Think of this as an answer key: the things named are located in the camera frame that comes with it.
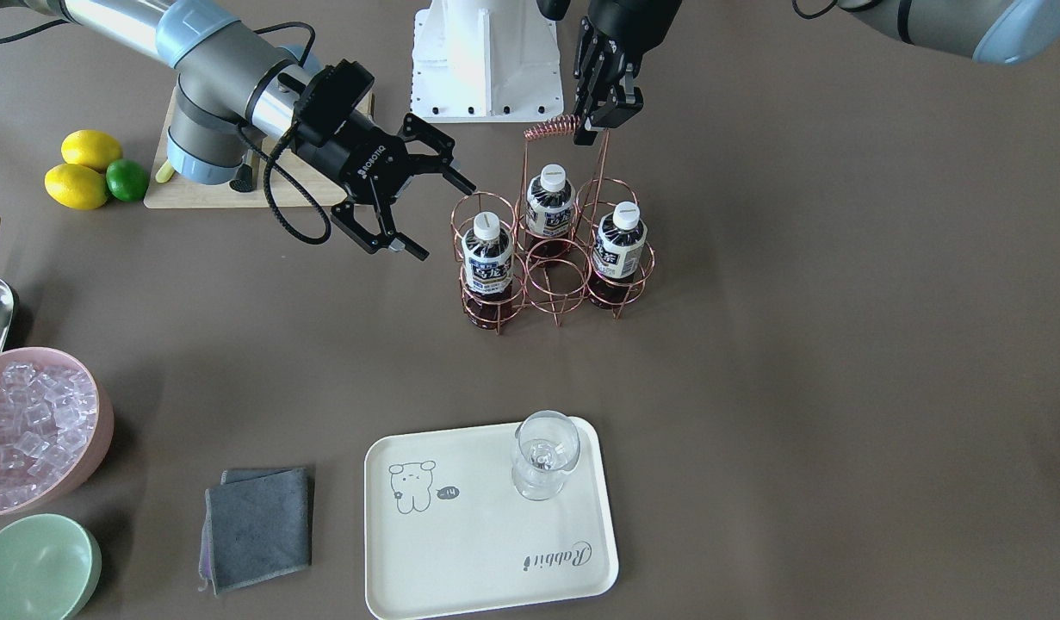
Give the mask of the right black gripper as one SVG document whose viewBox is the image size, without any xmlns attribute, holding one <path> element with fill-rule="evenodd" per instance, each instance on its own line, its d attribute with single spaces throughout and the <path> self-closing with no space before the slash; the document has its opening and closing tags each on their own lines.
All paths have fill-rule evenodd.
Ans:
<svg viewBox="0 0 1060 620">
<path fill-rule="evenodd" d="M 390 134 L 356 110 L 374 82 L 361 64 L 352 60 L 318 71 L 294 104 L 290 148 L 356 201 L 332 207 L 332 222 L 349 240 L 368 254 L 406 251 L 424 262 L 430 251 L 399 231 L 387 205 L 394 203 L 419 174 L 440 174 L 464 195 L 473 194 L 477 185 L 457 169 L 454 139 L 422 117 L 405 114 L 399 132 Z M 434 153 L 409 153 L 406 145 L 411 142 L 422 142 Z M 372 205 L 379 232 L 357 222 L 363 203 Z"/>
</svg>

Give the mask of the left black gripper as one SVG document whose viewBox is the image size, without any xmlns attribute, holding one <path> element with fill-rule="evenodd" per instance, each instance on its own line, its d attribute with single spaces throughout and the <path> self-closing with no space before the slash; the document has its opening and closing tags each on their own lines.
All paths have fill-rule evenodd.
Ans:
<svg viewBox="0 0 1060 620">
<path fill-rule="evenodd" d="M 573 77 L 575 145 L 591 146 L 598 132 L 619 128 L 643 110 L 635 86 L 644 53 L 662 43 L 679 1 L 591 1 L 581 21 Z"/>
</svg>

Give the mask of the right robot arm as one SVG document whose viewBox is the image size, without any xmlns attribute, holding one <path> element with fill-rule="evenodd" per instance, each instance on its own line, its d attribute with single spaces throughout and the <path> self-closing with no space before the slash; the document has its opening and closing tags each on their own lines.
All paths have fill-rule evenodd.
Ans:
<svg viewBox="0 0 1060 620">
<path fill-rule="evenodd" d="M 341 229 L 369 254 L 428 251 L 400 231 L 393 203 L 419 174 L 439 174 L 463 194 L 475 185 L 457 169 L 454 139 L 416 114 L 396 132 L 379 129 L 360 103 L 375 78 L 357 61 L 314 70 L 310 48 L 294 55 L 272 46 L 214 1 L 0 1 L 0 11 L 29 10 L 48 25 L 77 24 L 116 40 L 177 75 L 166 132 L 167 158 L 199 184 L 229 182 L 243 157 L 261 158 L 263 192 L 275 219 L 295 238 L 321 245 Z M 324 231 L 301 234 L 282 215 L 271 177 L 300 187 L 279 158 L 292 152 L 344 199 L 322 207 L 306 189 Z"/>
</svg>

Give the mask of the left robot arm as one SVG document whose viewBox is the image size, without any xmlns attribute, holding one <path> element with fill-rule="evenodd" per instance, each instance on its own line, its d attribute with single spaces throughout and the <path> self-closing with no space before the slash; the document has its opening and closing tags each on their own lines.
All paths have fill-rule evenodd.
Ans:
<svg viewBox="0 0 1060 620">
<path fill-rule="evenodd" d="M 679 1 L 591 1 L 575 53 L 573 141 L 589 146 L 643 110 L 635 79 L 644 55 L 666 38 Z M 1015 65 L 1060 36 L 1060 1 L 828 1 L 795 15 L 814 20 L 840 10 L 893 40 L 980 64 Z"/>
</svg>

